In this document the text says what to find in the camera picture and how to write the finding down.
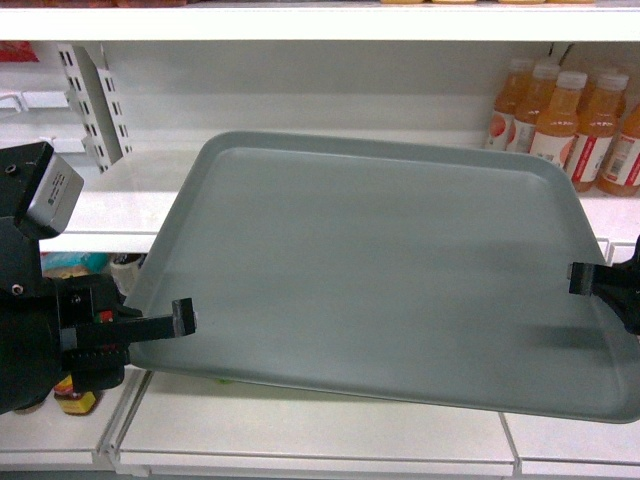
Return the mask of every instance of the bottle cap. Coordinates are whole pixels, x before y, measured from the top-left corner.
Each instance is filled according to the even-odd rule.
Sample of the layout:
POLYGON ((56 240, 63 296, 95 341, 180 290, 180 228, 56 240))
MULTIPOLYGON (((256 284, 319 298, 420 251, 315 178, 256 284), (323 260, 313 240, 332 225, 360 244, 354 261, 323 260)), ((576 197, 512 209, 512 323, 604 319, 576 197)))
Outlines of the bottle cap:
POLYGON ((560 73, 560 65, 553 63, 538 63, 533 69, 533 78, 539 80, 555 80, 560 73))
POLYGON ((537 64, 539 64, 539 63, 551 64, 551 65, 558 65, 560 62, 559 62, 559 60, 558 60, 557 58, 555 58, 555 57, 542 57, 542 58, 539 58, 539 59, 536 61, 536 65, 537 65, 537 64))
POLYGON ((567 90, 582 90, 587 84, 587 74, 582 72, 566 71, 558 75, 557 87, 567 90))
POLYGON ((619 92, 627 88, 629 82, 629 75, 624 73, 603 73, 598 77, 597 88, 603 90, 610 90, 613 92, 619 92))
POLYGON ((510 72, 530 72, 533 69, 533 60, 530 58, 512 58, 509 63, 510 72))
POLYGON ((594 82, 597 82, 598 77, 605 73, 618 73, 618 69, 613 65, 596 65, 589 72, 589 78, 593 79, 594 82))

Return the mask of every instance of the juice bottle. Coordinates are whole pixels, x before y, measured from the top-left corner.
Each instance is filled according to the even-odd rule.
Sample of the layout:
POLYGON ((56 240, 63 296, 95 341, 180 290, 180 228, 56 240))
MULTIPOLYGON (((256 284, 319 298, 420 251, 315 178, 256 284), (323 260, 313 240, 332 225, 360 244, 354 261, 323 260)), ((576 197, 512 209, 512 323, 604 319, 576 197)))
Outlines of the juice bottle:
POLYGON ((640 190, 640 104, 622 125, 597 187, 619 197, 630 197, 640 190))
POLYGON ((133 8, 182 7, 186 4, 187 0, 116 0, 116 5, 119 7, 133 8))
POLYGON ((409 5, 423 3, 424 0, 380 0, 380 3, 396 4, 396 5, 409 5))
POLYGON ((600 75, 604 75, 605 73, 618 73, 618 70, 613 66, 596 65, 589 73, 589 76, 587 77, 587 84, 584 86, 582 97, 580 97, 580 102, 578 103, 578 115, 587 109, 587 105, 589 105, 591 97, 593 97, 593 92, 596 90, 598 78, 600 75))
MULTIPOLYGON (((633 62, 622 62, 622 63, 616 63, 616 68, 618 69, 618 73, 624 73, 625 75, 629 76, 629 84, 632 81, 632 75, 635 73, 636 70, 636 64, 633 62)), ((622 92, 622 96, 620 97, 620 103, 618 104, 618 110, 616 111, 616 116, 618 117, 618 120, 620 120, 620 118, 622 118, 622 116, 624 115, 624 112, 627 110, 627 98, 626 98, 626 90, 624 92, 622 92)))
POLYGON ((618 129, 616 110, 629 77, 604 73, 585 111, 578 115, 578 137, 566 164, 567 174, 578 192, 586 192, 598 171, 618 129))
POLYGON ((59 7, 79 8, 79 7, 115 7, 114 0, 58 0, 59 7))
POLYGON ((533 69, 527 94, 516 108, 509 131, 507 152, 529 153, 538 116, 549 106, 559 73, 560 66, 553 63, 538 63, 533 69))
POLYGON ((44 0, 0 0, 0 8, 46 7, 44 0))
POLYGON ((508 3, 511 5, 537 5, 545 1, 546 0, 498 0, 500 3, 508 3))
POLYGON ((529 58, 511 60, 509 76, 494 102, 489 135, 484 148, 489 150, 504 150, 506 148, 516 105, 527 91, 532 68, 533 60, 529 58))
POLYGON ((546 110, 538 117, 529 153, 564 167, 578 131, 576 108, 587 83, 587 74, 561 72, 546 110))

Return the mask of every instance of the white shelf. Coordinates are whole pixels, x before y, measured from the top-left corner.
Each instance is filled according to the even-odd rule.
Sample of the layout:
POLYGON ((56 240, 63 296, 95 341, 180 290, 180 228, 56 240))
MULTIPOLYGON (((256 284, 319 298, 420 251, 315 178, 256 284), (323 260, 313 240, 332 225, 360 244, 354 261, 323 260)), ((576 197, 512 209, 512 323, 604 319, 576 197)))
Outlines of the white shelf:
POLYGON ((156 372, 118 471, 269 478, 510 476, 497 413, 156 372))
POLYGON ((519 473, 638 478, 640 422, 608 425, 506 414, 519 473))
MULTIPOLYGON (((148 252, 195 161, 195 151, 134 152, 89 182, 65 233, 40 242, 43 252, 148 252)), ((593 190, 581 197, 598 239, 635 244, 640 198, 593 190)))
POLYGON ((129 397, 137 391, 143 374, 127 369, 124 382, 105 391, 87 416, 63 413, 53 393, 33 413, 0 416, 0 471, 112 470, 108 459, 111 426, 126 413, 129 397))
POLYGON ((207 1, 171 9, 3 9, 0 21, 2 40, 640 40, 638 0, 528 7, 207 1))

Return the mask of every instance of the plastic tray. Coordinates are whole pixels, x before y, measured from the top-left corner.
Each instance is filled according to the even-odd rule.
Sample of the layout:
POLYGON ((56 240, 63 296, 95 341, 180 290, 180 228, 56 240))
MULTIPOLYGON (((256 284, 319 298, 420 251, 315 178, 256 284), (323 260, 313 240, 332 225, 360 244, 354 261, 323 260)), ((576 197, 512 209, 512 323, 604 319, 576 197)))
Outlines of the plastic tray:
POLYGON ((640 347, 571 262, 604 263, 565 173, 528 155, 229 133, 198 156, 128 304, 192 297, 155 370, 610 422, 640 347))

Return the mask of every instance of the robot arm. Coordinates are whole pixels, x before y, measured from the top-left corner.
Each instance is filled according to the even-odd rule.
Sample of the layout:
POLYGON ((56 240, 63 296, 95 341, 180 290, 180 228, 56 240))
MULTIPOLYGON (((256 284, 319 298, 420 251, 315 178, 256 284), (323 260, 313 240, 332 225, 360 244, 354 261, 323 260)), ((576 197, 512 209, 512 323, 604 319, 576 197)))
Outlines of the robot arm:
POLYGON ((78 392, 124 379, 129 344, 195 332, 191 299, 143 318, 108 275, 47 279, 39 240, 66 228, 82 178, 45 143, 0 149, 0 414, 44 398, 69 373, 78 392))

